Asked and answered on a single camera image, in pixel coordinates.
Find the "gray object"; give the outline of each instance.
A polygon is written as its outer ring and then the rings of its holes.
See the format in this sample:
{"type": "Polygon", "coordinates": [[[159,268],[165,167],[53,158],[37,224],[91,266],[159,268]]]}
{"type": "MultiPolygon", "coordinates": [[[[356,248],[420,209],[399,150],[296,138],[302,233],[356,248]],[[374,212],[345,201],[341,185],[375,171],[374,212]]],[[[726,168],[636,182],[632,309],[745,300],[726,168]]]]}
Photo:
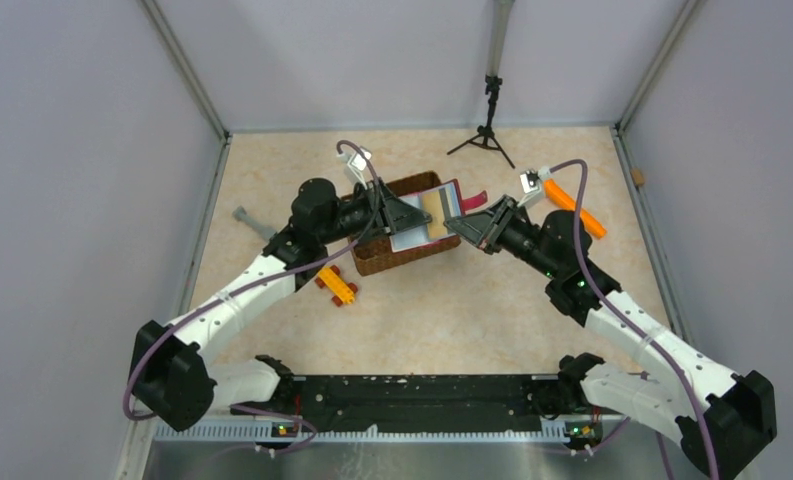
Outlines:
{"type": "MultiPolygon", "coordinates": [[[[610,430],[616,420],[605,419],[610,430]]],[[[215,456],[223,449],[242,445],[238,438],[202,441],[155,440],[143,480],[184,479],[223,480],[275,479],[362,479],[380,480],[569,480],[660,479],[664,467],[652,430],[631,423],[611,448],[593,457],[570,458],[552,455],[542,448],[560,445],[527,442],[501,443],[375,443],[346,442],[314,444],[292,455],[276,457],[255,453],[251,448],[215,456]],[[628,458],[633,451],[633,461],[628,458]]],[[[704,476],[688,462],[672,443],[667,451],[675,478],[702,480],[704,476]]]]}
{"type": "Polygon", "coordinates": [[[272,238],[272,236],[277,233],[277,230],[275,230],[274,228],[270,227],[269,225],[264,225],[258,222],[257,220],[255,220],[254,218],[252,218],[248,213],[246,213],[246,209],[243,208],[242,206],[237,207],[237,209],[234,210],[234,213],[232,213],[232,215],[234,216],[235,220],[248,225],[249,228],[254,230],[259,237],[263,238],[266,241],[269,241],[269,239],[272,238]]]}
{"type": "Polygon", "coordinates": [[[499,76],[499,63],[502,62],[502,48],[505,46],[505,33],[508,31],[508,18],[514,0],[493,2],[493,30],[490,34],[490,53],[487,57],[487,76],[499,76]]]}

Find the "beige floor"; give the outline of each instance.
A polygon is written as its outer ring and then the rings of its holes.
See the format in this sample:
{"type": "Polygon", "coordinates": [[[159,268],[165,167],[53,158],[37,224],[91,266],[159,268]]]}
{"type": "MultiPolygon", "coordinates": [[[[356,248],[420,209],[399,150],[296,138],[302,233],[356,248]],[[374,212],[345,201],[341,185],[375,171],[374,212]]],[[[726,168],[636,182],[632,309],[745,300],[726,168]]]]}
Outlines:
{"type": "MultiPolygon", "coordinates": [[[[656,318],[665,320],[628,190],[608,128],[500,129],[517,164],[498,153],[446,151],[471,135],[466,130],[360,131],[235,135],[193,297],[194,305],[236,277],[265,242],[231,217],[238,205],[280,228],[298,186],[312,177],[331,179],[338,193],[350,184],[336,162],[334,144],[346,138],[368,148],[385,180],[435,170],[458,178],[464,196],[486,189],[519,198],[518,173],[583,158],[591,167],[585,208],[608,230],[591,258],[656,318]]],[[[570,194],[578,184],[570,168],[558,183],[570,194]]],[[[548,201],[530,211],[536,222],[548,201]]],[[[338,242],[331,251],[345,245],[338,242]]],[[[460,247],[369,277],[351,256],[337,262],[344,278],[360,286],[354,305],[337,308],[309,284],[274,305],[241,332],[219,362],[270,354],[296,373],[540,373],[557,370],[566,354],[589,351],[628,370],[622,352],[556,312],[543,293],[545,278],[507,253],[485,255],[460,247]]]]}

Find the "small wooden block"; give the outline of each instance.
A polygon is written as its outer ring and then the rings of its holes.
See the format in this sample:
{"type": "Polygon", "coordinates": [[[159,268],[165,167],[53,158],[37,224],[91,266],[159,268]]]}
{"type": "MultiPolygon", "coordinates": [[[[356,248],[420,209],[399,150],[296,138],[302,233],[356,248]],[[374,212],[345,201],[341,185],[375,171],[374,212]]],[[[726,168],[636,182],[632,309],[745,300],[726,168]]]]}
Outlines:
{"type": "Polygon", "coordinates": [[[631,170],[631,174],[632,174],[632,183],[634,184],[635,187],[640,188],[643,186],[644,183],[646,183],[646,178],[644,178],[643,172],[639,168],[633,167],[631,170]]]}

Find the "gray tool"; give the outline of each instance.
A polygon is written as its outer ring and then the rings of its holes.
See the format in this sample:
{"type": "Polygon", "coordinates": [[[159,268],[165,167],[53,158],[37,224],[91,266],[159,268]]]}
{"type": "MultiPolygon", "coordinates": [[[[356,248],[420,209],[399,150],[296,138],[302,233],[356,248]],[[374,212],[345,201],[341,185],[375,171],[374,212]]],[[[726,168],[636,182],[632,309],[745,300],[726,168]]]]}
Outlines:
{"type": "Polygon", "coordinates": [[[242,206],[237,207],[237,209],[234,210],[234,213],[232,213],[232,215],[234,216],[235,220],[237,220],[238,222],[243,222],[246,225],[248,225],[252,230],[255,231],[255,233],[258,234],[259,237],[263,238],[266,241],[269,241],[269,239],[272,238],[272,236],[277,233],[274,228],[268,225],[264,225],[258,222],[257,220],[255,220],[254,218],[252,218],[251,216],[249,216],[249,214],[246,213],[246,209],[243,208],[242,206]]]}

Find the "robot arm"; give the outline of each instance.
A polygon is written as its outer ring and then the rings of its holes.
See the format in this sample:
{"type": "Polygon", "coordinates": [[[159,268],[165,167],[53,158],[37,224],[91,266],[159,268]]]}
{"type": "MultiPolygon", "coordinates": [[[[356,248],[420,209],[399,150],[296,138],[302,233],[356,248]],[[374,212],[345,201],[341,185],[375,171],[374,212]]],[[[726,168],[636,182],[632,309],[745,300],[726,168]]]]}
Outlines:
{"type": "MultiPolygon", "coordinates": [[[[344,161],[349,171],[358,173],[357,158],[344,161]]],[[[428,213],[399,200],[382,182],[369,188],[356,183],[352,197],[340,200],[331,182],[311,179],[299,187],[291,211],[287,226],[240,276],[188,314],[164,325],[150,321],[137,333],[132,376],[139,371],[132,393],[175,430],[191,427],[211,406],[272,396],[279,378],[263,362],[208,365],[261,312],[316,276],[319,268],[306,267],[326,258],[327,244],[358,235],[359,242],[365,242],[431,221],[428,213]],[[253,285],[282,272],[281,278],[253,285]],[[171,336],[170,329],[175,329],[171,336]],[[167,338],[155,347],[164,335],[167,338]],[[157,350],[145,368],[137,369],[151,348],[157,350]]]]}
{"type": "Polygon", "coordinates": [[[587,285],[573,245],[573,212],[557,210],[542,226],[526,207],[539,198],[537,174],[523,175],[526,197],[503,196],[485,210],[451,218],[445,225],[487,254],[506,250],[550,279],[546,293],[562,314],[622,348],[646,372],[629,375],[592,354],[561,361],[565,395],[628,415],[680,445],[708,473],[699,423],[678,376],[651,343],[657,341],[678,363],[702,406],[721,479],[732,479],[776,437],[773,387],[758,372],[745,377],[702,355],[650,317],[620,284],[587,259],[592,241],[579,224],[585,263],[596,286],[639,326],[641,338],[606,308],[587,285]]]}

